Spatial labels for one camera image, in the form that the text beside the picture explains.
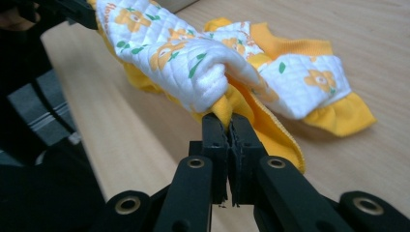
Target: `light wood surface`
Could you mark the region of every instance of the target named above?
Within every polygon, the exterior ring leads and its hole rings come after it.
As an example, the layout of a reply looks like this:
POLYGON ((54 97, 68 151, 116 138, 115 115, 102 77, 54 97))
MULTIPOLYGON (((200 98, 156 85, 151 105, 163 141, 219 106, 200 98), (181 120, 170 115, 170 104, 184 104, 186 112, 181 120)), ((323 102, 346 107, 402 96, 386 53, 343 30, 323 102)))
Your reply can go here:
MULTIPOLYGON (((410 217, 408 0, 200 0, 177 15, 199 30, 226 16, 267 21, 279 37, 331 41, 378 123, 335 138, 281 119, 305 154, 306 177, 334 200, 363 190, 410 217)), ((96 32, 61 24, 43 41, 105 197, 169 184, 189 141, 201 139, 200 125, 164 96, 132 88, 96 32)), ((214 207, 213 231, 256 231, 251 207, 227 206, 214 207)))

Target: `folded fabric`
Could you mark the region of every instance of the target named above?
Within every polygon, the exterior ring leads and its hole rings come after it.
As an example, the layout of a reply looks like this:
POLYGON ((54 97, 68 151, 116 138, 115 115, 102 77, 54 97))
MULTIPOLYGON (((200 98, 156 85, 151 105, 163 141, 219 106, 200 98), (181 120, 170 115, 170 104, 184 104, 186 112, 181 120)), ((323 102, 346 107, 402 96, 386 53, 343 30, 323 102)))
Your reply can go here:
MULTIPOLYGON (((259 99, 278 99, 237 49, 198 33, 154 1, 89 0, 108 49, 124 65, 131 84, 165 93, 194 118, 214 112, 227 127, 232 113, 247 117, 268 154, 305 162, 299 146, 259 99)), ((247 53, 261 51, 249 46, 247 53)))
POLYGON ((214 40, 236 49, 259 71, 278 97, 264 101, 254 93, 272 111, 338 136, 360 131, 376 121, 351 91, 330 43, 280 39, 269 32, 266 23, 250 26, 226 18, 208 22, 205 30, 213 33, 214 40))

